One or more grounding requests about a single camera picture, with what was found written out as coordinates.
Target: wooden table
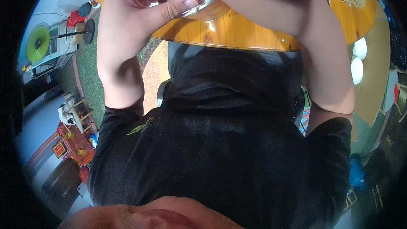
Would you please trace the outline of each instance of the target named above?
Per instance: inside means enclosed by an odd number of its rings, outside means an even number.
[[[341,22],[346,43],[352,44],[365,36],[376,18],[376,0],[366,0],[363,9],[348,7],[340,0],[332,0],[331,7]],[[262,28],[243,15],[230,10],[213,21],[186,18],[173,20],[160,28],[153,37],[211,47],[270,51],[299,50],[292,36]]]

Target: black shirt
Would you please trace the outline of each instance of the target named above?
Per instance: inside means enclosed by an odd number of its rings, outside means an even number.
[[[106,108],[88,180],[94,204],[179,196],[245,228],[332,227],[349,187],[350,122],[329,120],[305,138],[284,97],[262,90],[279,83],[266,82],[272,69],[207,56],[186,62],[163,105],[142,119]],[[213,62],[217,71],[205,67]],[[259,74],[235,82],[236,64]]]

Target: cardboard box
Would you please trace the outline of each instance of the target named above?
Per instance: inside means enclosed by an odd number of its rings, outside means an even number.
[[[368,45],[366,58],[362,60],[364,73],[362,82],[355,86],[355,113],[370,126],[376,120],[384,94],[390,66],[390,32],[387,16],[377,5],[376,20],[365,36]],[[353,45],[348,46],[352,60]],[[357,141],[356,129],[352,130],[352,141]]]

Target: red bag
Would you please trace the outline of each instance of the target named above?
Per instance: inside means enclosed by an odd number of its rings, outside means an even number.
[[[72,12],[71,15],[68,18],[68,21],[66,22],[67,27],[72,27],[75,26],[78,23],[85,22],[86,17],[80,17],[79,16],[79,11]]]

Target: green fan blade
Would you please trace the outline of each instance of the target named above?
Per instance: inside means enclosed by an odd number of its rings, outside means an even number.
[[[39,63],[46,55],[50,44],[50,32],[47,26],[35,28],[26,44],[27,59],[31,64]]]

